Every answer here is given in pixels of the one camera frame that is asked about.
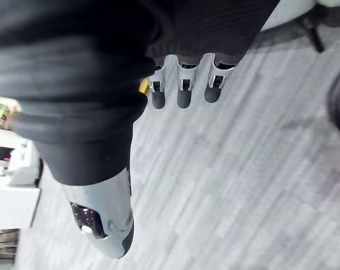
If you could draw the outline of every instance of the gray floor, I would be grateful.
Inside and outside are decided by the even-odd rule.
[[[46,169],[16,269],[340,270],[340,136],[325,107],[340,29],[320,32],[322,54],[292,26],[261,37],[216,104],[203,100],[209,56],[189,109],[174,83],[165,109],[149,104],[135,126],[135,238],[123,259],[81,236]]]

